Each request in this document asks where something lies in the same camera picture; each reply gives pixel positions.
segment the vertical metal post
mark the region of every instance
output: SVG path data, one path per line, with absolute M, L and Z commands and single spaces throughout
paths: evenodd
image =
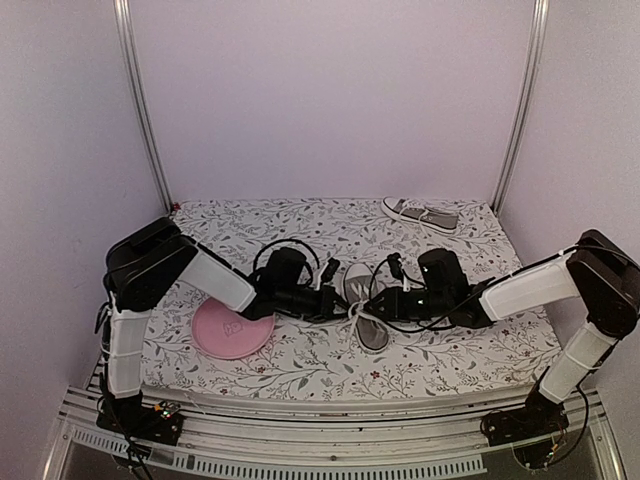
M 162 206 L 167 212 L 171 212 L 173 200 L 171 198 L 171 192 L 169 191 L 169 182 L 167 181 L 164 168 L 160 162 L 160 155 L 158 154 L 158 147 L 153 135 L 153 129 L 151 128 L 151 117 L 149 116 L 149 110 L 147 109 L 147 103 L 144 96 L 140 66 L 138 65 L 138 56 L 133 37 L 129 0 L 114 0 L 114 6 L 116 10 L 118 34 L 120 35 L 120 45 L 122 46 L 125 67 L 129 74 L 131 94 L 136 106 L 138 121 L 140 123 L 147 157 L 151 166 L 151 173 L 153 175 L 153 180 L 158 190 Z
M 533 23 L 531 25 L 531 36 L 529 38 L 529 52 L 527 53 L 527 65 L 525 70 L 524 81 L 522 82 L 522 91 L 520 92 L 520 100 L 516 117 L 513 122 L 511 136 L 500 171 L 498 185 L 493 194 L 491 208 L 499 217 L 504 207 L 504 202 L 509 190 L 509 184 L 513 177 L 513 171 L 520 151 L 522 136 L 533 98 L 533 87 L 535 85 L 536 76 L 538 75 L 538 65 L 542 56 L 542 46 L 544 43 L 544 34 L 547 26 L 547 13 L 549 11 L 549 0 L 535 0 L 533 10 Z

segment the floral pattern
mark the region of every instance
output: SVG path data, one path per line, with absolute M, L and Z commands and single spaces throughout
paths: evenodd
M 435 247 L 455 251 L 471 283 L 520 266 L 486 203 L 428 204 L 460 212 L 456 235 L 396 222 L 382 213 L 379 201 L 362 199 L 185 202 L 174 220 L 246 273 L 263 245 L 287 237 L 304 240 L 321 258 L 340 260 L 338 283 L 350 263 L 373 267 L 396 251 L 408 273 L 419 276 L 415 259 Z M 392 282 L 386 269 L 379 278 Z M 378 355 L 359 348 L 347 320 L 315 325 L 277 316 L 260 351 L 218 360 L 200 352 L 191 338 L 191 319 L 206 298 L 177 282 L 153 312 L 143 353 L 146 384 L 284 400 L 433 397 L 529 384 L 560 350 L 542 309 L 480 330 L 391 332 L 389 347 Z

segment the shoe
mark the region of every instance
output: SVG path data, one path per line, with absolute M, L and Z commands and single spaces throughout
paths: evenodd
M 351 305 L 349 319 L 352 322 L 349 338 L 354 333 L 358 344 L 367 353 L 378 354 L 389 344 L 389 332 L 376 317 L 362 311 L 369 301 L 369 286 L 373 273 L 364 263 L 351 265 L 344 274 L 342 290 L 345 300 Z M 371 297 L 378 293 L 378 284 L 374 280 Z
M 394 220 L 417 223 L 441 233 L 455 233 L 458 227 L 456 212 L 426 207 L 416 200 L 386 197 L 382 200 L 382 211 Z

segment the pink plate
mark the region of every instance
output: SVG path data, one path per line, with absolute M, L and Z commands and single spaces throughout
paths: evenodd
M 196 311 L 191 323 L 193 340 L 202 352 L 215 358 L 235 360 L 257 352 L 267 343 L 273 315 L 251 321 L 210 298 Z

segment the white wall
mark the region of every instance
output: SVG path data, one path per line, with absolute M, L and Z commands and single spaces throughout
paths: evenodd
M 112 2 L 0 10 L 0 478 L 33 480 L 97 356 L 106 250 L 160 203 Z
M 595 227 L 640 260 L 640 4 L 552 2 L 540 76 L 503 215 L 531 261 Z M 553 308 L 562 340 L 584 321 Z M 640 478 L 640 331 L 598 377 L 629 478 Z
M 533 5 L 132 2 L 172 192 L 489 199 Z

